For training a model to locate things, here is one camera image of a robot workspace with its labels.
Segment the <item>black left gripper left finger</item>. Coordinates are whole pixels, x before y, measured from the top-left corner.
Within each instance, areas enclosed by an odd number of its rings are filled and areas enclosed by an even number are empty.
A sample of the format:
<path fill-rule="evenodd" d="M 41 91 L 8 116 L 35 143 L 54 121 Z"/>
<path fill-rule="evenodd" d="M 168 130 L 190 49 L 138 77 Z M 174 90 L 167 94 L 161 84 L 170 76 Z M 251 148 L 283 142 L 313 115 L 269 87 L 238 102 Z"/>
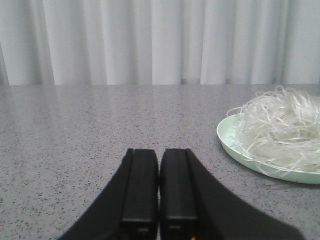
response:
<path fill-rule="evenodd" d="M 152 149 L 129 148 L 121 165 L 62 240 L 155 240 L 158 161 Z"/>

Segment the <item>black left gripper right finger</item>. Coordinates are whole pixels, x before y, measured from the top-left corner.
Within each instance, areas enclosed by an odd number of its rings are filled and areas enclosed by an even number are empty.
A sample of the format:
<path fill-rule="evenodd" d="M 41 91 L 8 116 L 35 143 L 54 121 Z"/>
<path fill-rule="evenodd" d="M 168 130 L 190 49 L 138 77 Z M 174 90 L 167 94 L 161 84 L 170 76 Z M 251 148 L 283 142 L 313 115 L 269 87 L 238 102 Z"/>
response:
<path fill-rule="evenodd" d="M 166 149 L 160 165 L 163 240 L 302 240 L 294 227 L 257 210 L 216 178 L 190 149 Z"/>

